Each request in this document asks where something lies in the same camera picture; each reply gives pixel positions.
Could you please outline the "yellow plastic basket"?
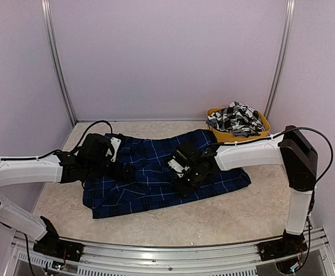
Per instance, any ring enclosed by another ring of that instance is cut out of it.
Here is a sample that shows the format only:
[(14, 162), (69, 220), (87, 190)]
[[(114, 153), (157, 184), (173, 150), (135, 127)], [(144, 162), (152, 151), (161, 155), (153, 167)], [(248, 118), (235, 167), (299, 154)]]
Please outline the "yellow plastic basket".
[(258, 136), (248, 136), (248, 137), (235, 136), (232, 133), (217, 131), (212, 126), (209, 125), (207, 125), (207, 129), (213, 132), (218, 142), (224, 142), (224, 143), (245, 142), (245, 141), (257, 140), (259, 138), (264, 138), (269, 135), (271, 127), (267, 119), (260, 112), (258, 112), (258, 114), (261, 118), (262, 123), (265, 126), (265, 131), (259, 132)]

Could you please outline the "blue plaid long sleeve shirt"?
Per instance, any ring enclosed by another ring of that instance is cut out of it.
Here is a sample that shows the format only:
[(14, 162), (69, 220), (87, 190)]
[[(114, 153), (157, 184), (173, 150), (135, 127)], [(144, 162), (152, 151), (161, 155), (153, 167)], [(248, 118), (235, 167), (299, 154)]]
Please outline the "blue plaid long sleeve shirt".
[(187, 196), (182, 196), (173, 181), (177, 175), (168, 167), (167, 159), (182, 143), (203, 151), (217, 139), (211, 131), (197, 129), (167, 139), (139, 139), (118, 135), (122, 143), (117, 160), (135, 168), (130, 181), (122, 182), (104, 176), (85, 181), (82, 203), (92, 211), (94, 219), (105, 219), (132, 213), (186, 204), (244, 189), (251, 184), (241, 168), (220, 172), (206, 179)]

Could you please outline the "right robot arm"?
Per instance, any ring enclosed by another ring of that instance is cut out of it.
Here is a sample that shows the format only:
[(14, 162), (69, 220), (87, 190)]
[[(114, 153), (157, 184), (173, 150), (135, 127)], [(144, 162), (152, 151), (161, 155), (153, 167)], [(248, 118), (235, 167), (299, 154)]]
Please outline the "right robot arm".
[(167, 159), (168, 167), (178, 176), (179, 193), (192, 193), (209, 176), (235, 168), (278, 165), (287, 175), (291, 189), (285, 227), (286, 236), (279, 239), (277, 249), (282, 255), (299, 247), (306, 219), (310, 214), (312, 196), (317, 182), (318, 154), (295, 126), (256, 140), (234, 143), (212, 143), (203, 150), (180, 144)]

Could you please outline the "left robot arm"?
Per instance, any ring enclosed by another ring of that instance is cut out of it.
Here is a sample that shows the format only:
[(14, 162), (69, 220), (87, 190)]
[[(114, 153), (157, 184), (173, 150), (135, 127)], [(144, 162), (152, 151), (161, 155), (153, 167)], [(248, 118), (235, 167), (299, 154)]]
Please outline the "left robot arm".
[[(89, 179), (109, 177), (129, 182), (135, 167), (117, 158), (122, 148), (120, 137), (90, 133), (71, 151), (54, 150), (43, 156), (0, 156), (0, 188), (26, 183), (85, 183)], [(33, 216), (4, 196), (0, 196), (0, 223), (40, 241), (43, 249), (56, 256), (64, 250), (52, 223)]]

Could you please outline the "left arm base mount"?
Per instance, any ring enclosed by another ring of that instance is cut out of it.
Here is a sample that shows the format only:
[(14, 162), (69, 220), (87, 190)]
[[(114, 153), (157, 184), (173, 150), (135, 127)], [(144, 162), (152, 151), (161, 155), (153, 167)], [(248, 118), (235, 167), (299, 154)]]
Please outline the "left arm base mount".
[(61, 239), (50, 220), (44, 216), (40, 216), (40, 218), (45, 225), (45, 235), (35, 241), (33, 251), (64, 261), (70, 260), (79, 262), (84, 245), (82, 243)]

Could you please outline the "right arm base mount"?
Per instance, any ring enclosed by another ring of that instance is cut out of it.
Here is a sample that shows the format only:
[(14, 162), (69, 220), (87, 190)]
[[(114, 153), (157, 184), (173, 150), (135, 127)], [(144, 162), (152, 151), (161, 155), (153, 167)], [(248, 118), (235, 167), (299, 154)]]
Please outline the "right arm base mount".
[(303, 233), (293, 235), (284, 230), (281, 238), (261, 242), (258, 249), (261, 261), (268, 261), (305, 252), (308, 245)]

